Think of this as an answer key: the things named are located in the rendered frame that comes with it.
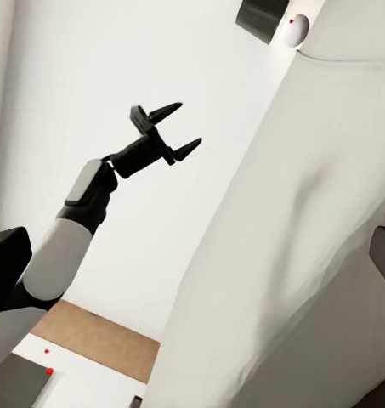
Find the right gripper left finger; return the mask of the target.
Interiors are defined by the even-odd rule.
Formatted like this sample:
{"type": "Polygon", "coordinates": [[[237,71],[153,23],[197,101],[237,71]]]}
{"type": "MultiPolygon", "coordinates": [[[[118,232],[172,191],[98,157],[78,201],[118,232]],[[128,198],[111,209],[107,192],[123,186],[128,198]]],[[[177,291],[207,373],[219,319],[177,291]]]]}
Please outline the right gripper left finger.
{"type": "Polygon", "coordinates": [[[33,251],[24,226],[0,232],[0,309],[21,278],[33,251]]]}

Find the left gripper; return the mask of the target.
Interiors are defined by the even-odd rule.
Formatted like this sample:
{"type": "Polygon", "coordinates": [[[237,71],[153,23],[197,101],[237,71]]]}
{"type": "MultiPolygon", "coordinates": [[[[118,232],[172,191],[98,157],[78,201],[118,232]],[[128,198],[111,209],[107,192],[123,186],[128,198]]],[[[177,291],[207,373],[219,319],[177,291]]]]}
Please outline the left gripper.
{"type": "Polygon", "coordinates": [[[182,103],[175,103],[162,107],[161,109],[150,112],[147,118],[142,120],[145,135],[136,139],[134,143],[128,144],[125,149],[130,161],[132,161],[138,170],[148,167],[150,163],[160,158],[165,158],[168,165],[181,162],[199,146],[202,138],[194,139],[194,141],[191,141],[189,144],[172,150],[171,146],[167,146],[165,141],[163,141],[158,134],[159,132],[156,129],[156,125],[174,113],[174,111],[178,110],[182,105],[182,103]]]}

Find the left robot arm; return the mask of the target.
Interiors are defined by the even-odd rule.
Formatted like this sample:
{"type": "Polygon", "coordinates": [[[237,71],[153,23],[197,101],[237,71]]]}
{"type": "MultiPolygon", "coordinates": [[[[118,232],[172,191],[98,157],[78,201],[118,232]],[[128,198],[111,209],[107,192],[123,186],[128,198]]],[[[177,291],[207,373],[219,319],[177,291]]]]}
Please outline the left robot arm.
{"type": "Polygon", "coordinates": [[[73,183],[55,220],[35,248],[25,273],[0,309],[0,364],[30,333],[43,316],[63,297],[105,219],[110,193],[118,186],[114,170],[128,179],[150,163],[165,158],[168,165],[181,162],[202,141],[194,139],[172,150],[158,134],[156,125],[178,110],[175,103],[147,115],[133,105],[129,119],[139,139],[126,149],[87,162],[73,183]]]}

